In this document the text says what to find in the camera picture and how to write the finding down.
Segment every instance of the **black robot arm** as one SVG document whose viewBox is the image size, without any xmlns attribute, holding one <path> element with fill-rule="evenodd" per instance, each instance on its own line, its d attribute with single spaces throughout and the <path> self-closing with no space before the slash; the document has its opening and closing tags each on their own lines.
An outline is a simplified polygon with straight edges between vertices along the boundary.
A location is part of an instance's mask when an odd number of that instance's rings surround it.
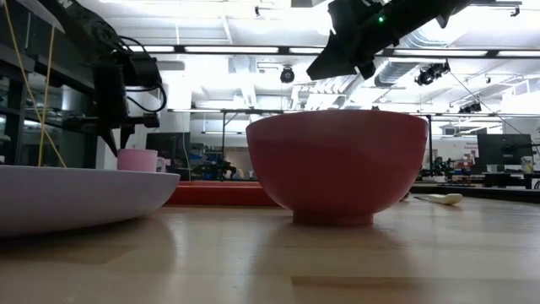
<svg viewBox="0 0 540 304">
<path fill-rule="evenodd" d="M 121 148 L 125 148 L 136 124 L 159 127 L 155 113 L 129 117 L 126 97 L 126 86 L 163 90 L 156 59 L 147 52 L 134 53 L 98 14 L 74 0 L 38 1 L 60 22 L 94 76 L 97 117 L 70 118 L 64 124 L 71 128 L 94 126 L 114 155 L 117 155 L 117 148 L 113 128 L 121 129 Z"/>
<path fill-rule="evenodd" d="M 364 79 L 375 73 L 375 54 L 432 19 L 445 28 L 448 19 L 473 0 L 392 0 L 382 5 L 374 0 L 335 0 L 328 4 L 335 34 L 311 64 L 311 79 L 356 74 Z"/>
</svg>

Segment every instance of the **cup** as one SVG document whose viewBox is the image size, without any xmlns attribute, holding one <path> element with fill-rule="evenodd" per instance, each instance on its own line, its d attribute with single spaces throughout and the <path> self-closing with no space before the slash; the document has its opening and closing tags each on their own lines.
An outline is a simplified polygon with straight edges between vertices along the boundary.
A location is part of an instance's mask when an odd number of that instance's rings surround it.
<svg viewBox="0 0 540 304">
<path fill-rule="evenodd" d="M 116 168 L 121 171 L 165 172 L 165 159 L 158 157 L 158 151 L 146 149 L 121 149 L 118 151 Z"/>
</svg>

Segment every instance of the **wooden table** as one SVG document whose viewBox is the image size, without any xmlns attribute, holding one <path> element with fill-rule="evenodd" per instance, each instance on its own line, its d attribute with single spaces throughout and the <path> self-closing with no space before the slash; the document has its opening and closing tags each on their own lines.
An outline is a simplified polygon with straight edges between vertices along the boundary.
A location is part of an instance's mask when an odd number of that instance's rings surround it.
<svg viewBox="0 0 540 304">
<path fill-rule="evenodd" d="M 280 209 L 163 208 L 1 241 L 0 303 L 539 303 L 540 209 L 412 199 L 364 228 Z"/>
</svg>

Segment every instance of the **plate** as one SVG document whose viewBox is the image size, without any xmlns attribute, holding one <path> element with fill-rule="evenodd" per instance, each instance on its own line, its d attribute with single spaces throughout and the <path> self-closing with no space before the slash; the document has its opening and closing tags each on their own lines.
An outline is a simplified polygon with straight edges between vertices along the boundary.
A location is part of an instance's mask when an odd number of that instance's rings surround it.
<svg viewBox="0 0 540 304">
<path fill-rule="evenodd" d="M 0 166 L 0 237 L 145 216 L 178 186 L 176 174 Z"/>
</svg>

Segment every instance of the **security camera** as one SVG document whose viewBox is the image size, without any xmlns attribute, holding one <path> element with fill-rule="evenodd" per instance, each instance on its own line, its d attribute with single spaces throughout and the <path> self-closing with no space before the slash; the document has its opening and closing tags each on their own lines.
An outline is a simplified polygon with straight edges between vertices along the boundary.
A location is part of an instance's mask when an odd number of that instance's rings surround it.
<svg viewBox="0 0 540 304">
<path fill-rule="evenodd" d="M 294 72 L 293 68 L 291 67 L 285 67 L 283 68 L 283 72 L 281 72 L 281 82 L 284 84 L 290 84 L 294 81 Z"/>
</svg>

